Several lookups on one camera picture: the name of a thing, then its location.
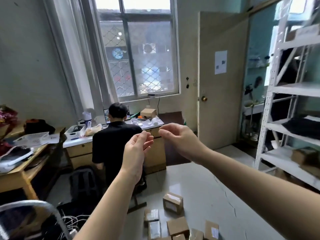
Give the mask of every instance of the laptop screen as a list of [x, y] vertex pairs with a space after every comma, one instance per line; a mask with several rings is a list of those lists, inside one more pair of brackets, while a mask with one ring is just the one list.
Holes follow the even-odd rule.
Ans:
[[[129, 111], [129, 106], [126, 105], [127, 109], [128, 109], [128, 113], [127, 113], [127, 118], [125, 120], [130, 120], [130, 111]], [[106, 124], [110, 123], [110, 118], [109, 118], [109, 109], [104, 109], [103, 110], [104, 113], [104, 117], [106, 118]]]

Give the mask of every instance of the white basket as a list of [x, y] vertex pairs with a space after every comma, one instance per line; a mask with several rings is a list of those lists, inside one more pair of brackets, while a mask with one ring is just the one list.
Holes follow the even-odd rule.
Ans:
[[47, 138], [48, 135], [49, 135], [49, 132], [29, 134], [29, 135], [24, 135], [14, 140], [13, 142], [17, 146], [39, 147], [45, 144], [45, 142], [43, 141]]
[[78, 125], [73, 125], [71, 126], [64, 134], [66, 135], [66, 139], [67, 140], [72, 140], [72, 139], [78, 139], [80, 137], [83, 137], [85, 135], [86, 132], [86, 126], [82, 127], [82, 129], [80, 131], [77, 132], [73, 132], [74, 129], [77, 127]]

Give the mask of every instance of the door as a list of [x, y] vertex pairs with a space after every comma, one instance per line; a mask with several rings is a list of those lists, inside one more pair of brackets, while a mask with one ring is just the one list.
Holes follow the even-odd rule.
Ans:
[[210, 149], [237, 139], [248, 23], [245, 13], [199, 13], [198, 137]]

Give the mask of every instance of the sink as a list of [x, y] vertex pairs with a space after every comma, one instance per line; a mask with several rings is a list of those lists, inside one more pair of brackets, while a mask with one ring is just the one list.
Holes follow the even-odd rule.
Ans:
[[251, 115], [252, 104], [254, 105], [252, 114], [263, 113], [264, 102], [254, 102], [252, 100], [247, 100], [244, 102], [244, 108], [243, 108], [243, 112], [245, 116]]

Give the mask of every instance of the black shirt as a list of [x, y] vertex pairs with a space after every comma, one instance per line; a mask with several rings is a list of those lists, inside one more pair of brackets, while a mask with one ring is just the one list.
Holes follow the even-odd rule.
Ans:
[[122, 165], [126, 143], [135, 134], [141, 133], [138, 125], [116, 121], [94, 134], [92, 139], [92, 162], [104, 163], [106, 167], [106, 183], [110, 184], [117, 176]]

